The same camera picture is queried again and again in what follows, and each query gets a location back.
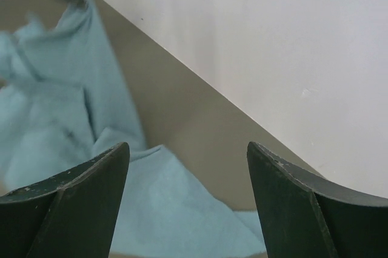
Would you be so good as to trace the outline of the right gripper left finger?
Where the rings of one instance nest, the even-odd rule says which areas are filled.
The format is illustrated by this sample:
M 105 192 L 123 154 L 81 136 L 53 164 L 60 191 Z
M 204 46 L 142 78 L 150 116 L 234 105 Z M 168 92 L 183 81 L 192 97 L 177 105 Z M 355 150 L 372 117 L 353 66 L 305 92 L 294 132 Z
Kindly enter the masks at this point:
M 1 196 L 1 257 L 108 257 L 129 157 L 122 142 Z

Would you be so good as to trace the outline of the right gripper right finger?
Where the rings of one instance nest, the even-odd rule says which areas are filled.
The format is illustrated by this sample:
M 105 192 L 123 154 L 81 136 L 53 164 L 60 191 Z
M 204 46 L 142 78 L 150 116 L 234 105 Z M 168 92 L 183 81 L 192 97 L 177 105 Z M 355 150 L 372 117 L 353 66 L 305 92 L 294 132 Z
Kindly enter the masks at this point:
M 387 257 L 387 199 L 346 188 L 250 142 L 268 257 Z

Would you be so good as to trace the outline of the light blue t shirt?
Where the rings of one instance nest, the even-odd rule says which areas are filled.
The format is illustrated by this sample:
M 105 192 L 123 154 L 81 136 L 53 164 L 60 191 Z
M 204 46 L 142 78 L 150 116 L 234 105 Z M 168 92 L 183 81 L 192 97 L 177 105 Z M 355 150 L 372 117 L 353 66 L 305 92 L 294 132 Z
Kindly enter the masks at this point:
M 1 179 L 44 180 L 119 142 L 130 166 L 112 251 L 141 257 L 248 257 L 266 250 L 255 211 L 214 198 L 165 146 L 147 145 L 93 1 L 57 26 L 35 16 L 1 32 Z

